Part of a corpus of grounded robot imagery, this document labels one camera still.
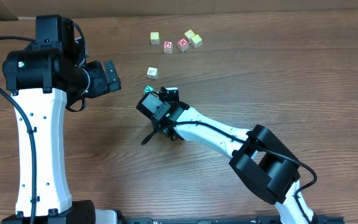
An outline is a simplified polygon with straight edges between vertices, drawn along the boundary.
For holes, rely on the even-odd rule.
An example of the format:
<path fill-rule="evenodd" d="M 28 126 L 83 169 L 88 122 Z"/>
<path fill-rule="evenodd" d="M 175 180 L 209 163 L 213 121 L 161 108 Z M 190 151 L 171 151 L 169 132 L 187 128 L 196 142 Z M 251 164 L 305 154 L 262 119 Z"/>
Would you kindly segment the white picture block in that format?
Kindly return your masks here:
<path fill-rule="evenodd" d="M 149 67 L 147 70 L 147 78 L 156 80 L 158 78 L 158 69 Z"/>

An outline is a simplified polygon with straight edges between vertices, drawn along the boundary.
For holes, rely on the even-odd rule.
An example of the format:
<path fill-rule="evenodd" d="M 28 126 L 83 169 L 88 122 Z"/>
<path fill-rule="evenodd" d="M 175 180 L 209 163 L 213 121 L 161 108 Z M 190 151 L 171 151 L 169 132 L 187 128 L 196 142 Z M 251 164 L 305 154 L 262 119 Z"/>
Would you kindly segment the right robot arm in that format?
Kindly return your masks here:
<path fill-rule="evenodd" d="M 241 129 L 210 119 L 180 101 L 177 88 L 154 91 L 147 86 L 136 108 L 153 127 L 142 144 L 162 133 L 171 141 L 197 142 L 226 156 L 242 183 L 277 209 L 277 216 L 257 217 L 254 223 L 344 223 L 342 217 L 317 215 L 307 206 L 301 192 L 316 183 L 316 172 L 265 126 Z"/>

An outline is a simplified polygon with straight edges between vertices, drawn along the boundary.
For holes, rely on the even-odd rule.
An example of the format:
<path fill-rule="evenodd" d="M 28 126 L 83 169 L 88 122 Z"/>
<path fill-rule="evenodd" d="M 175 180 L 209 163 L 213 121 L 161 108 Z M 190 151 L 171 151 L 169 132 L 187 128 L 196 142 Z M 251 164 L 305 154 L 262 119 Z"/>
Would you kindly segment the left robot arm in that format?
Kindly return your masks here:
<path fill-rule="evenodd" d="M 80 28 L 59 15 L 38 16 L 35 39 L 10 52 L 2 71 L 14 102 L 20 181 L 16 211 L 5 223 L 118 223 L 114 210 L 72 199 L 65 172 L 66 111 L 121 89 L 112 61 L 86 60 Z"/>

